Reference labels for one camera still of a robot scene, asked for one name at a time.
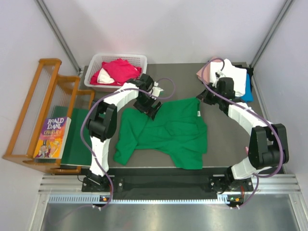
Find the green t shirt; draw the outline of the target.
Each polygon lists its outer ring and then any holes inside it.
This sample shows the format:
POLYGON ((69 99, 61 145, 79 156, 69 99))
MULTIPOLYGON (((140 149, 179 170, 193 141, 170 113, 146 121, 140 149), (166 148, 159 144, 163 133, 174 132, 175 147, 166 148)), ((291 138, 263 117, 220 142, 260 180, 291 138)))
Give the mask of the green t shirt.
POLYGON ((154 119, 136 109, 125 109, 114 160, 126 165, 135 150, 153 149, 169 155, 176 167, 202 169, 207 125, 199 109, 196 98, 166 102, 154 119))

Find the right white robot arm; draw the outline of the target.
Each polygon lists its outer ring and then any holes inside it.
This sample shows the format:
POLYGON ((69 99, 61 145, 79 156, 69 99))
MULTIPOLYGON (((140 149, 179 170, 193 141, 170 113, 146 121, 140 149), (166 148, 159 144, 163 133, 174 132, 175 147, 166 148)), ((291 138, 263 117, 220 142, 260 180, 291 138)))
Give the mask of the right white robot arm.
POLYGON ((252 110, 235 96, 234 82, 230 77, 219 78, 216 85, 206 85, 197 98, 208 105, 217 104, 229 118, 237 122, 250 136, 247 154, 241 162, 227 168, 225 186, 237 190, 242 180, 263 170, 275 167, 280 170, 289 161, 286 127, 273 124, 252 110))

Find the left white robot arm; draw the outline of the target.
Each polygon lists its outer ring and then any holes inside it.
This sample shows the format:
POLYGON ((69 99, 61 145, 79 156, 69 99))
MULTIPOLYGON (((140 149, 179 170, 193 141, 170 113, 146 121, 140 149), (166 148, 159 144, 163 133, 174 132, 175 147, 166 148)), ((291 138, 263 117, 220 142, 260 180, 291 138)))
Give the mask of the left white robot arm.
POLYGON ((82 128, 88 130, 91 140, 91 146, 86 145, 92 155, 87 178, 97 190, 104 191, 109 186, 106 176, 109 143, 116 132, 118 111, 135 100, 134 107, 154 119, 162 106, 161 102, 155 103, 162 91, 158 82, 142 74, 139 79, 129 79, 121 88, 98 100, 89 110, 82 128))

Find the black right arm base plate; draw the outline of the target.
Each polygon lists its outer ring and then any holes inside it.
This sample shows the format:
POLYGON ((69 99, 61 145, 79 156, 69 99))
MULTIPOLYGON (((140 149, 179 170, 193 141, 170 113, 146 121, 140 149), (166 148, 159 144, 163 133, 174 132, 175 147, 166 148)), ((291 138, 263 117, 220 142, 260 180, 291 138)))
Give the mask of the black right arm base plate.
POLYGON ((224 192, 240 192, 241 190, 244 192, 252 192, 254 190, 251 178, 229 181, 223 175, 210 176, 209 187, 218 194, 223 194, 224 192))

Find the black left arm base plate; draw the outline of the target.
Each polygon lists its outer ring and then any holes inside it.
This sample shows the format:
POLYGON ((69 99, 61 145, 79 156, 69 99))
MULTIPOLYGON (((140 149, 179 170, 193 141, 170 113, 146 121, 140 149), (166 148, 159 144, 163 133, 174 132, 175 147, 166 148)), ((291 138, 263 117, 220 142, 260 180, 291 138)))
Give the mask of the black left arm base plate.
MULTIPOLYGON (((113 182, 113 192, 118 192, 123 190, 124 181, 123 178, 113 178, 111 177, 111 180, 113 182)), ((103 177, 102 183, 97 183, 93 181, 92 179, 85 177, 82 182, 81 191, 85 193, 98 193, 98 192, 104 192, 104 193, 110 193, 112 191, 111 183, 107 179, 107 177, 103 177)))

